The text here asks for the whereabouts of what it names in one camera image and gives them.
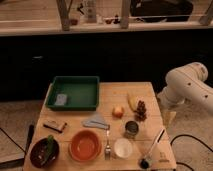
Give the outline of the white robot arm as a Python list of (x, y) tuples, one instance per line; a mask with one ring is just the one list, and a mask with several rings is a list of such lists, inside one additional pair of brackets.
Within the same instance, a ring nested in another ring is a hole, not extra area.
[(200, 62), (174, 68), (166, 74), (166, 86), (157, 97), (167, 109), (188, 99), (213, 115), (213, 88), (205, 84), (207, 77), (208, 70)]

